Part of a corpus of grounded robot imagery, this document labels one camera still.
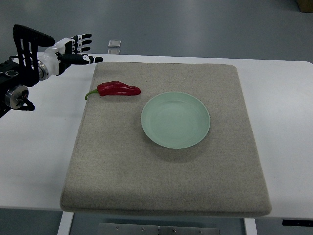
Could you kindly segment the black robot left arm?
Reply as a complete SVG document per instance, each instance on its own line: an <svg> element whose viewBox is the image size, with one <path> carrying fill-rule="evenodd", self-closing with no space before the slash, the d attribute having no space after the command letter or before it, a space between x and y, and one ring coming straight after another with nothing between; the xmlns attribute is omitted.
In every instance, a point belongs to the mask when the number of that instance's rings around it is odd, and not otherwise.
<svg viewBox="0 0 313 235"><path fill-rule="evenodd" d="M49 47L55 43L51 36L20 24L13 27L13 39L17 55L10 56L0 64L1 117L10 110L35 110L34 104L28 99L28 88L47 75L37 59L38 47Z"/></svg>

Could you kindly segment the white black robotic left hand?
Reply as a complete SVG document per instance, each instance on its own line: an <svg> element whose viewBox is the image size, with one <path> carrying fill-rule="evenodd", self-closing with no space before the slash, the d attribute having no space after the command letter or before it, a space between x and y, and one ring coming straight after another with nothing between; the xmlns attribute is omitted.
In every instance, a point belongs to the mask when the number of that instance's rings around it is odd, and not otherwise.
<svg viewBox="0 0 313 235"><path fill-rule="evenodd" d="M53 75L61 75L71 65L88 65L103 62L102 57L86 53L90 50L91 37L91 34L75 35L63 38L53 46L48 47L38 57L39 79L44 81Z"/></svg>

